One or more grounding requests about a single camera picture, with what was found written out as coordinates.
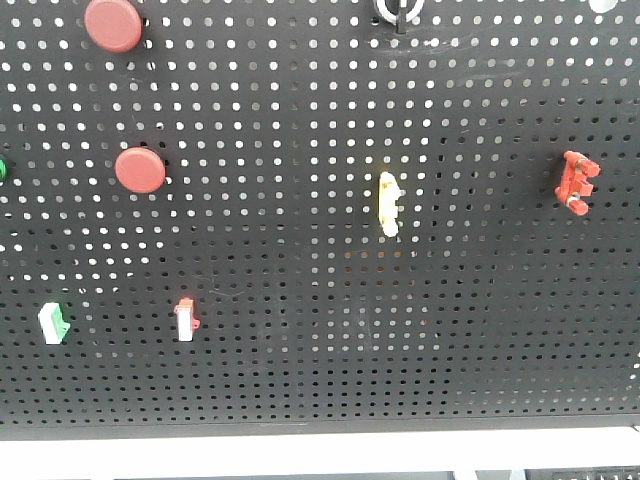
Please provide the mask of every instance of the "plastic clip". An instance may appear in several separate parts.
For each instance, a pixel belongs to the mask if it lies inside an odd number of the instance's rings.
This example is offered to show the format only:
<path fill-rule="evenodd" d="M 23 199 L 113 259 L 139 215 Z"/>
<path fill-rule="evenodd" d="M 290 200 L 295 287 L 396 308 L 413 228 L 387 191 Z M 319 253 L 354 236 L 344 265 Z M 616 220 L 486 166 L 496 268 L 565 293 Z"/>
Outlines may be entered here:
<path fill-rule="evenodd" d="M 597 177 L 600 174 L 600 165 L 571 150 L 565 152 L 564 158 L 567 163 L 560 186 L 555 190 L 556 197 L 576 215 L 584 215 L 589 211 L 589 205 L 580 197 L 591 196 L 593 185 L 587 182 L 587 178 Z"/>

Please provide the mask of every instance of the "red knob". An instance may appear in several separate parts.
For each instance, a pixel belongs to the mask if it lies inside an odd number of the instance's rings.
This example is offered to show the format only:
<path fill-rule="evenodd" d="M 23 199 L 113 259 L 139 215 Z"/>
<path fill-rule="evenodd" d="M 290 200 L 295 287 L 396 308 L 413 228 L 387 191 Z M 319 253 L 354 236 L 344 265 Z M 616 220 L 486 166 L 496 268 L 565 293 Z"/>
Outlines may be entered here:
<path fill-rule="evenodd" d="M 567 207 L 576 215 L 584 215 L 589 211 L 589 205 L 584 200 L 570 200 Z"/>
<path fill-rule="evenodd" d="M 142 37 L 142 19 L 127 0 L 92 0 L 84 24 L 91 39 L 110 52 L 127 52 Z"/>
<path fill-rule="evenodd" d="M 166 176 L 164 162 L 148 148 L 129 148 L 116 160 L 116 177 L 124 188 L 135 193 L 155 192 Z"/>

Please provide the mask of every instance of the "white strip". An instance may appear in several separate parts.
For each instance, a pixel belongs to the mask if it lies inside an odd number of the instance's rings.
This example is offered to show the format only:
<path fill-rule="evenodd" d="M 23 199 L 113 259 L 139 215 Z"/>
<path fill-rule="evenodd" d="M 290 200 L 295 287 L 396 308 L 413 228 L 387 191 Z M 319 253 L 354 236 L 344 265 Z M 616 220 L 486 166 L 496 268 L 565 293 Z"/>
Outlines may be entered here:
<path fill-rule="evenodd" d="M 53 312 L 56 310 L 57 303 L 45 303 L 40 313 L 38 313 L 38 320 L 40 321 L 40 327 L 44 334 L 44 343 L 47 345 L 60 345 L 62 338 L 58 336 L 54 321 Z"/>
<path fill-rule="evenodd" d="M 632 428 L 2 442 L 0 478 L 581 468 L 640 463 Z"/>
<path fill-rule="evenodd" d="M 191 325 L 191 309 L 178 308 L 178 340 L 190 342 L 193 340 L 193 327 Z"/>

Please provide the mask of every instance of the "black grate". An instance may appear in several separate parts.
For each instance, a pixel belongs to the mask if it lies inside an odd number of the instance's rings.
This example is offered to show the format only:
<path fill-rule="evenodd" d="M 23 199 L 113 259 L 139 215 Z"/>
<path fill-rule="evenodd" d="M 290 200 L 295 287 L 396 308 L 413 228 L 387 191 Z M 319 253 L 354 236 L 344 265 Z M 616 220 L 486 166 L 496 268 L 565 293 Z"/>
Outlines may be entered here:
<path fill-rule="evenodd" d="M 117 55 L 87 3 L 0 3 L 0 432 L 638 421 L 634 2 L 427 1 L 403 36 L 370 0 L 140 0 Z M 134 145 L 156 194 L 115 179 Z M 565 150 L 602 165 L 585 217 Z"/>

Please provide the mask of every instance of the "red and white clip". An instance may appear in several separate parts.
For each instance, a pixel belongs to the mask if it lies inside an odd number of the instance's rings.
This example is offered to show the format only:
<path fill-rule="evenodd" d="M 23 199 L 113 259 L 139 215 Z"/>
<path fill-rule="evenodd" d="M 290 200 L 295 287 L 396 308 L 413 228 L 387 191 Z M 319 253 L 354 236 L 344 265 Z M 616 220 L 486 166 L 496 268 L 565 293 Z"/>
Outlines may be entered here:
<path fill-rule="evenodd" d="M 589 211 L 589 205 L 580 197 L 589 197 L 593 185 L 587 182 L 589 177 L 600 174 L 600 165 L 589 160 L 578 152 L 568 150 L 564 154 L 567 161 L 562 174 L 562 182 L 556 188 L 556 197 L 576 215 L 584 215 Z"/>
<path fill-rule="evenodd" d="M 178 340 L 190 342 L 193 340 L 193 332 L 200 327 L 200 320 L 194 317 L 193 299 L 183 298 L 173 309 L 178 318 Z"/>

